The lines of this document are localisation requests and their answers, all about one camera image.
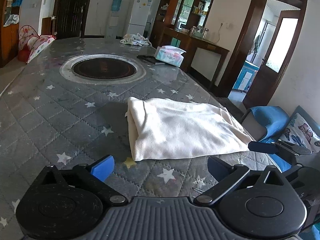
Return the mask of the round black induction cooktop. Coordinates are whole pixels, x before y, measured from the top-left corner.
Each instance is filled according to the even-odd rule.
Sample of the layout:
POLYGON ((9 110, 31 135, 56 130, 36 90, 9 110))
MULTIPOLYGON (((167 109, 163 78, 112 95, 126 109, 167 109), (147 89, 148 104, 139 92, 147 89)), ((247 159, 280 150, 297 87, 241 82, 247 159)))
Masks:
POLYGON ((136 60, 113 54, 79 55, 60 67, 68 81, 87 85, 118 85, 138 81, 146 75, 136 60))

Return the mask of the wooden sideboard with shelves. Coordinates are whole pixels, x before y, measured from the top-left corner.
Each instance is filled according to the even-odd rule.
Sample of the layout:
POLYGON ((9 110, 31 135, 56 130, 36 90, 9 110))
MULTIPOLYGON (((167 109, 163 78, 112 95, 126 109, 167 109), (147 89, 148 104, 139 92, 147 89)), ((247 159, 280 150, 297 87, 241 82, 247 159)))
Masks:
POLYGON ((229 50, 210 42, 205 27, 213 0, 160 0, 150 42, 154 48, 173 45, 185 50, 181 68, 208 89, 212 89, 229 50), (205 77, 191 64, 200 50, 220 56, 210 77, 205 77))

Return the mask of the cream white garment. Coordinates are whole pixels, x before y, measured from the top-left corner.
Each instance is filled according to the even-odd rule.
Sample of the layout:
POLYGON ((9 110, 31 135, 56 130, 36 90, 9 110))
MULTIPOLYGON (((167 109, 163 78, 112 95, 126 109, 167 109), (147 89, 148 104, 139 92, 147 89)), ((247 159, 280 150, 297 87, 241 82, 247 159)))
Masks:
POLYGON ((125 116, 134 161, 246 152, 253 141, 227 109, 207 103, 130 97, 125 116))

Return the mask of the black flat remote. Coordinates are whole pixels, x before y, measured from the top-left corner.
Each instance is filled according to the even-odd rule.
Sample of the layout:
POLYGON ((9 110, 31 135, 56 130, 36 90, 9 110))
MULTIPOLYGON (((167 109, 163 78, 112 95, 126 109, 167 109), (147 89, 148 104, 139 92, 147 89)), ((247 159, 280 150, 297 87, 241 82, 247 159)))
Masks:
POLYGON ((154 65, 165 65, 165 62, 159 61, 157 60, 154 56, 150 56, 150 55, 138 55, 137 56, 138 59, 146 61, 150 64, 154 64, 154 65))

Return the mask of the crumpled patterned cloth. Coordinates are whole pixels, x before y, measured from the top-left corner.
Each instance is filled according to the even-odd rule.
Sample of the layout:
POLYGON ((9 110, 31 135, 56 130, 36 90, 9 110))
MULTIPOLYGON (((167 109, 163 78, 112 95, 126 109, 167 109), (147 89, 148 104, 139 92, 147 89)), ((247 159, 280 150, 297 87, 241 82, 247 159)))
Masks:
POLYGON ((143 37, 139 33, 124 35, 120 40, 120 43, 139 47, 149 46, 151 44, 148 38, 143 37))

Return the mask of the white refrigerator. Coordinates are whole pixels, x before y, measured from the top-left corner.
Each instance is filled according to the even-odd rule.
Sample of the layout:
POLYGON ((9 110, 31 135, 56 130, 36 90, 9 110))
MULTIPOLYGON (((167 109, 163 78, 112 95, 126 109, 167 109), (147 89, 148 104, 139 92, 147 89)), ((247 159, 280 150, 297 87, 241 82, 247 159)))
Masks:
POLYGON ((144 34, 153 0, 131 0, 123 35, 144 34))

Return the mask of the grey star quilted table cover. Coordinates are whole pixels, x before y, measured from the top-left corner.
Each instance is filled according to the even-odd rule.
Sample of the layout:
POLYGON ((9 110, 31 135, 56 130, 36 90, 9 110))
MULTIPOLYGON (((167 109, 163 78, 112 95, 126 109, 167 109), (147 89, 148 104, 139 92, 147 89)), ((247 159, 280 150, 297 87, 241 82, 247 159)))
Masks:
POLYGON ((133 163, 127 131, 127 99, 169 98, 218 102, 176 67, 143 63, 146 76, 119 85, 68 81, 60 67, 75 56, 112 54, 136 59, 147 47, 101 38, 55 41, 23 69, 12 61, 1 73, 1 239, 21 239, 15 207, 46 165, 72 168, 110 154, 116 161, 108 186, 127 197, 195 197, 215 184, 207 158, 133 163))

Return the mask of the blue cushioned chair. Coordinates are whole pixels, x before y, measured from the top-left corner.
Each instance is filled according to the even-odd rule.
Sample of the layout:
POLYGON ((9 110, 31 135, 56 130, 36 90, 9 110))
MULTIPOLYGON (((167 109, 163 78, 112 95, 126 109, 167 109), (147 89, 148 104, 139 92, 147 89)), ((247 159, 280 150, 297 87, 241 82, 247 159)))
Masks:
POLYGON ((314 131, 319 132, 319 124, 300 106, 291 116, 276 106, 252 107, 243 116, 241 124, 256 141, 271 144, 279 140, 296 113, 299 113, 314 131))

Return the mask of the butterfly patterned pillow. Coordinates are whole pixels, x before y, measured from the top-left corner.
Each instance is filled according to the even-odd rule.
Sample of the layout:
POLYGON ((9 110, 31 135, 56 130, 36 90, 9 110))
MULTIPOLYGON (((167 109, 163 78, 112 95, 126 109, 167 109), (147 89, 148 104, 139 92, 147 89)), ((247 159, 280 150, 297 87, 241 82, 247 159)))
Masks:
POLYGON ((307 148, 312 153, 319 152, 319 132, 314 131, 299 113, 291 118, 279 139, 307 148))

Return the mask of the dark wooden entrance door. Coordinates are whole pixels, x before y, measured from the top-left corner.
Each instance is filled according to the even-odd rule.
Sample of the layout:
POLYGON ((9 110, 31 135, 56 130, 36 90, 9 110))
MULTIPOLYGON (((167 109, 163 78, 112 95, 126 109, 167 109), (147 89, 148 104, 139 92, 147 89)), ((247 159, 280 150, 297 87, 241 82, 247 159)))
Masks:
POLYGON ((54 33, 58 40, 84 37, 90 0, 55 0, 54 33))

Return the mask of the polka dot play tent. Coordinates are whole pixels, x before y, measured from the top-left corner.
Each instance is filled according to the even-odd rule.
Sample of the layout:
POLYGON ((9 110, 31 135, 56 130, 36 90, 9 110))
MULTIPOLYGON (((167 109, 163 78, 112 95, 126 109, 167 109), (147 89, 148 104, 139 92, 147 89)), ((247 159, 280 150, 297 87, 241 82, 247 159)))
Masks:
POLYGON ((39 35, 30 25, 22 26, 19 30, 18 61, 28 64, 55 39, 54 35, 39 35))

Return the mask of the wooden shelf cabinet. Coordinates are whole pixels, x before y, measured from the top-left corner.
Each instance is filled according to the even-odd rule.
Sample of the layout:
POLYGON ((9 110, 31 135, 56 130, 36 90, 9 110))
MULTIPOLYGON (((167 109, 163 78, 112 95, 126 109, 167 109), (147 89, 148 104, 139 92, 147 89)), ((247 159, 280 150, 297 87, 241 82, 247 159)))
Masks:
POLYGON ((1 0, 1 68, 18 54, 22 0, 1 0))

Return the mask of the pastel tissue pack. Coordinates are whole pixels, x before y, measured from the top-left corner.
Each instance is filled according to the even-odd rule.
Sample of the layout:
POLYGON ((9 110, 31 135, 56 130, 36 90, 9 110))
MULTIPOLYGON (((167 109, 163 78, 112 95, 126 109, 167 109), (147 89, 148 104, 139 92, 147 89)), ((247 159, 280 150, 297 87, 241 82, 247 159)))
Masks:
POLYGON ((186 51, 175 46, 161 46, 157 47, 155 59, 180 67, 184 59, 183 53, 186 53, 186 51))

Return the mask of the brown door with glass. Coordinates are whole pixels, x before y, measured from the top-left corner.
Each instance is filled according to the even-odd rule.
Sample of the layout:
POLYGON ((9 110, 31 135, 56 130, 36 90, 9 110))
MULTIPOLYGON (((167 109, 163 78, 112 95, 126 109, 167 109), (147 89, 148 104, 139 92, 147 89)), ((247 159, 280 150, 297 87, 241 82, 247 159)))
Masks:
MULTIPOLYGON (((217 95, 226 97, 230 94, 253 45, 267 1, 251 0, 239 38, 217 87, 217 95)), ((280 12, 268 49, 243 100, 247 108, 266 106, 270 102, 289 65, 302 29, 308 0, 275 1, 291 5, 294 9, 280 12)))

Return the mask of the white water dispenser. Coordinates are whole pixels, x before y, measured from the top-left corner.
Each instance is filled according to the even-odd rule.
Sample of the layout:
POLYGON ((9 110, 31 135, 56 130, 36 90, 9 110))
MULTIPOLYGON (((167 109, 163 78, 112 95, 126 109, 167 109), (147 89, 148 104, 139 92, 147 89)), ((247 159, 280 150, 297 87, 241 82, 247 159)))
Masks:
POLYGON ((122 0, 113 0, 111 11, 107 20, 105 38, 116 38, 118 31, 119 13, 122 0))

